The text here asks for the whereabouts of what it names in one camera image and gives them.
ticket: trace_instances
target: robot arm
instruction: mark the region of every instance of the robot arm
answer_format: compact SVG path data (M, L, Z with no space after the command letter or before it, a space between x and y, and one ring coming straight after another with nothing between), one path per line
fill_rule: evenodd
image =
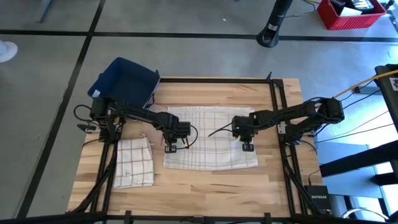
M187 140L187 137L191 135L190 122L179 121L179 118L173 114L167 112L155 113L107 98L95 98L93 100L90 117L93 121L98 122L100 128L99 141L101 142L112 143L120 137L116 125L113 124L113 120L117 117L150 123L156 130L162 131L166 143L166 153L177 152L177 147L173 146L172 143L176 143L177 139Z
M308 100L301 105L291 106L277 111L255 111L249 116L235 116L232 119L232 134L244 142L243 151L253 151L250 142L261 130L273 127L280 122L295 118L307 117L298 124L285 126L285 141L288 144L299 144L303 134L316 131L323 124L336 124L344 120L341 102L334 98L319 98Z

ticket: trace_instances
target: red box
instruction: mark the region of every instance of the red box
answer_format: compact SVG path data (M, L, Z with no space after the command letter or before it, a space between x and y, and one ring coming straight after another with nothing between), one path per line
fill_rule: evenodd
M374 6L374 13L359 16L339 16L330 0L322 0L318 6L318 13L328 30L344 30L368 28L373 25L386 10L377 0L370 0Z

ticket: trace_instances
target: blue bin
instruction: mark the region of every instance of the blue bin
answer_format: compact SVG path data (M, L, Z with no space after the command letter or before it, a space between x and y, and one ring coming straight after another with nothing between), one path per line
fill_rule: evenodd
M99 75L88 90L92 98L110 98L140 108L150 107L160 75L146 67L118 57Z

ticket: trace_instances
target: wooden table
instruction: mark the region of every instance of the wooden table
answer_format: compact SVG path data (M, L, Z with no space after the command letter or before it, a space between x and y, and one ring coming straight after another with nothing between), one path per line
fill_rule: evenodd
M284 79L288 106L302 103L299 81ZM277 90L279 108L281 108ZM272 110L268 84L237 83L161 83L156 103L162 106L236 106ZM131 122L123 129L122 139L140 133ZM86 141L96 139L88 134ZM163 168L164 149L154 148L155 184L153 187L113 189L109 214L171 216L289 217L280 149L275 127L260 131L254 138L259 167L226 171L192 171ZM69 210L76 208L95 184L103 144L85 146L73 185ZM304 184L308 175L319 169L315 151L308 144L297 146ZM320 173L311 176L313 184L322 184ZM300 212L297 190L293 186L295 208ZM101 209L103 194L98 209Z

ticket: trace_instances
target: black metal frame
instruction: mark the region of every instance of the black metal frame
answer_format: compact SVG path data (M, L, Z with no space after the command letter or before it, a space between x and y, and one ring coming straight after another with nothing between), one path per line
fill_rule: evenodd
M271 80L269 77L267 79L212 79L212 78L162 78L160 80L162 83L263 83L270 85L272 105L274 110L278 109L278 102L276 97L275 86L278 87L280 91L280 98L282 107L287 107L287 101L285 97L285 90L283 80L274 79ZM294 146L286 146L284 142L284 134L278 133L278 140L280 145L280 153L282 158L282 167L284 170L285 188L287 194L287 202L290 212L290 217L284 218L272 218L270 213L265 213L263 217L191 217L191 216L143 216L143 215L132 215L131 211L126 211L125 215L108 215L109 200L111 196L111 188L114 178L114 172L116 169L116 163L114 166L109 166L109 170L106 167L106 158L109 152L110 144L104 144L103 152L101 155L100 163L98 166L97 183L104 183L105 178L108 178L106 184L106 190L104 194L104 201L102 209L100 212L96 211L98 204L98 197L100 191L92 190L95 192L93 197L84 200L78 210L72 212L67 212L63 215L51 215L43 217L18 217L16 219L0 220L0 224L4 223L87 223L87 222L99 222L103 221L106 223L107 220L124 220L125 223L132 223L134 220L164 220L164 221L189 221L195 223L209 223L209 222L261 222L266 224L271 224L272 222L292 222L292 223L353 223L352 220L329 217L328 215L308 215L307 205L311 206L311 199L308 193L302 186L299 162L297 160L297 153ZM290 153L292 154L292 164L294 171L290 168L289 162L286 157L286 147L290 148ZM117 141L114 142L112 161L116 161L117 152ZM296 213L294 207L293 191L291 182L296 185L300 197L300 208L302 214ZM88 204L91 204L90 211L85 212L88 208ZM379 222L368 222L360 221L361 223L379 223Z

